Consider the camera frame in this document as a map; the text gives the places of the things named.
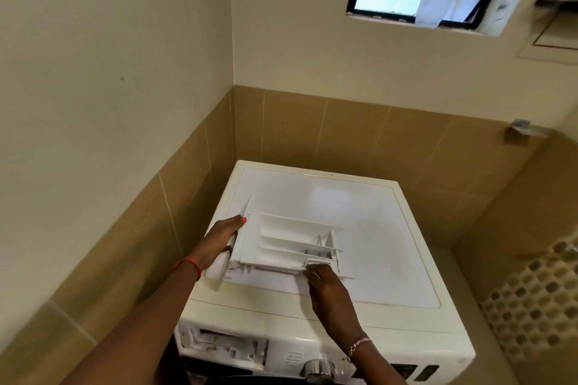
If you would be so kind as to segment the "person's left hand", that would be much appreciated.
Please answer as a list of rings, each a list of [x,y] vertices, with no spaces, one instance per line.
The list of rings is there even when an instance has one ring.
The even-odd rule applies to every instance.
[[[235,236],[226,236],[221,227],[222,220],[215,222],[204,238],[191,250],[186,261],[193,264],[198,273],[208,269],[215,259],[223,252],[231,250],[229,240]]]

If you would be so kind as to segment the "person's right hand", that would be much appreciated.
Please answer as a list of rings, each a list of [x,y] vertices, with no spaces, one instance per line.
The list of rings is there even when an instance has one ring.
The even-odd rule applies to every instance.
[[[317,294],[310,294],[313,311],[329,337],[346,352],[358,339],[366,337],[349,292],[327,264],[308,265],[319,277]]]

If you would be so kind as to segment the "white detergent drawer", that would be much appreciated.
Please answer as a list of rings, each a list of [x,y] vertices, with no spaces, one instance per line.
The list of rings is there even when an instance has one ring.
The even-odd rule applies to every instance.
[[[246,222],[232,237],[231,251],[221,253],[205,271],[218,282],[234,272],[269,271],[297,276],[309,265],[326,264],[341,280],[354,280],[343,250],[343,228],[263,212],[250,196]]]

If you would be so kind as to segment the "person's left forearm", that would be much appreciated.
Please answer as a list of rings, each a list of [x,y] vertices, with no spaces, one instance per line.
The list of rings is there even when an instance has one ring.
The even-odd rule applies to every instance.
[[[60,385],[148,385],[201,276],[185,259]]]

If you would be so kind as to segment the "person's right forearm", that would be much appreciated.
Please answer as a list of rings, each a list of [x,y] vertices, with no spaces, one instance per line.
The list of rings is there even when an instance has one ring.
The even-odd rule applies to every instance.
[[[346,354],[348,360],[356,366],[366,385],[408,385],[379,353],[370,338],[358,339],[349,347]]]

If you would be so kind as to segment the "white front-load washing machine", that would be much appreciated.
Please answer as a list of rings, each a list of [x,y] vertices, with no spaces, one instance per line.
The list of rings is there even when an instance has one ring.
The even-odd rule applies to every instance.
[[[428,246],[394,181],[238,161],[214,211],[243,214],[253,196],[263,212],[343,228],[354,280],[347,288],[360,324],[381,355],[414,385],[449,385],[475,358],[473,345]],[[335,365],[335,384],[365,385],[324,331],[300,275],[204,274],[174,338],[189,374],[256,376],[305,385],[311,359]]]

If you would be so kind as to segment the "silver washing machine knob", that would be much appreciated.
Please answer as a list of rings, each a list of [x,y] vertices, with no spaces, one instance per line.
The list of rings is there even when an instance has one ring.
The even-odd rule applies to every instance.
[[[311,359],[304,364],[300,375],[308,385],[334,385],[335,365],[328,359]]]

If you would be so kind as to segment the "white paper in window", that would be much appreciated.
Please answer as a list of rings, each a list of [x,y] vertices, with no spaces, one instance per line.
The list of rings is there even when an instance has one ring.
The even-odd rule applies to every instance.
[[[459,0],[420,0],[415,13],[417,27],[435,29],[443,21],[452,21]]]

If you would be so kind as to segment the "metal wall bracket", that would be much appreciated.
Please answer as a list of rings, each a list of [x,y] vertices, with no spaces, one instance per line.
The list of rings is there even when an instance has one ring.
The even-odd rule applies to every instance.
[[[545,138],[548,133],[538,126],[531,124],[530,120],[527,119],[515,119],[506,128],[506,133],[509,135],[517,135],[524,137],[539,137]]]

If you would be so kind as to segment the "beige wall access panel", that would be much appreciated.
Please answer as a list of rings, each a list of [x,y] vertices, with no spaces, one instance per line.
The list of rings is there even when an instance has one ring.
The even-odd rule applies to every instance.
[[[543,9],[533,5],[530,34],[517,57],[578,66],[578,12]]]

